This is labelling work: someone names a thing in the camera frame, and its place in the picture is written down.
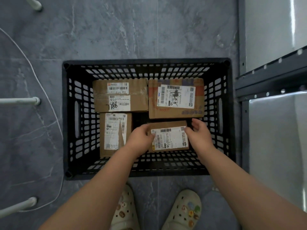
white cable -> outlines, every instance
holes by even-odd
[[[53,106],[52,106],[52,103],[51,103],[51,101],[50,101],[50,99],[49,99],[47,93],[45,92],[43,86],[41,85],[40,81],[38,80],[38,78],[37,78],[37,76],[36,76],[36,73],[35,73],[35,71],[34,71],[34,69],[33,69],[33,66],[32,66],[31,62],[30,62],[29,59],[26,57],[26,55],[23,53],[23,51],[20,49],[20,47],[17,45],[17,43],[16,43],[16,42],[15,42],[15,41],[4,31],[4,30],[2,30],[1,27],[0,27],[0,30],[1,30],[1,31],[2,31],[2,32],[3,32],[3,33],[4,33],[4,34],[15,44],[15,45],[16,45],[16,47],[20,50],[20,52],[22,53],[22,55],[23,55],[23,56],[25,57],[25,59],[28,61],[29,65],[30,65],[30,67],[31,67],[31,69],[32,69],[32,72],[33,72],[33,74],[34,74],[34,77],[36,78],[36,80],[37,80],[39,86],[40,86],[41,89],[43,90],[43,92],[44,92],[44,94],[45,94],[45,96],[46,96],[46,98],[47,98],[47,100],[48,100],[48,102],[49,102],[49,104],[50,104],[50,106],[51,106],[52,112],[53,112],[54,116],[56,117],[56,122],[57,122],[57,125],[58,125],[58,127],[59,127],[59,131],[60,131],[60,133],[61,133],[62,140],[63,140],[63,133],[62,133],[61,127],[60,127],[60,125],[59,125],[59,120],[58,120],[58,118],[57,118],[56,112],[54,111],[54,108],[53,108]],[[58,195],[56,196],[56,198],[53,199],[51,202],[46,203],[46,204],[44,204],[44,205],[42,205],[42,206],[40,206],[40,207],[37,207],[37,208],[35,208],[35,209],[30,209],[30,210],[25,210],[25,211],[19,211],[19,212],[35,211],[35,210],[38,210],[38,209],[40,209],[40,208],[42,208],[42,207],[45,207],[45,206],[47,206],[47,205],[53,203],[54,201],[56,201],[57,198],[59,197],[61,191],[62,191],[63,181],[64,181],[64,173],[63,173],[63,176],[62,176],[62,181],[61,181],[61,186],[60,186],[60,188],[59,188],[59,193],[58,193]]]

person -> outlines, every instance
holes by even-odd
[[[192,126],[193,130],[186,127],[185,132],[193,149],[244,229],[307,229],[307,213],[262,185],[217,150],[205,123],[192,119]],[[146,135],[148,127],[144,124],[136,128],[103,169],[39,229],[139,230],[132,190],[125,184],[134,161],[147,151],[155,137]],[[193,229],[200,213],[197,194],[184,190],[162,230]]]

tile floor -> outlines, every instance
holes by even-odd
[[[60,120],[63,60],[230,57],[238,74],[237,0],[39,1],[41,13],[25,0],[2,0],[0,27],[28,56]],[[38,107],[0,107],[0,209],[30,196],[39,197],[40,206],[59,191],[62,139],[27,61],[2,32],[0,42],[0,98],[38,96],[42,101]],[[54,203],[7,216],[0,228],[37,229],[86,182],[64,181]],[[176,195],[186,188],[202,200],[195,229],[238,229],[228,204],[212,190],[210,176],[130,178],[128,183],[141,229],[160,229]]]

person's left arm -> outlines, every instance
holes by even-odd
[[[136,128],[124,147],[62,205],[39,229],[109,230],[122,190],[137,157],[147,151],[154,135],[147,136],[149,125]]]

person's left hand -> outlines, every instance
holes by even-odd
[[[135,158],[145,153],[155,138],[155,134],[147,135],[148,128],[149,124],[143,124],[134,129],[124,146],[134,154]]]

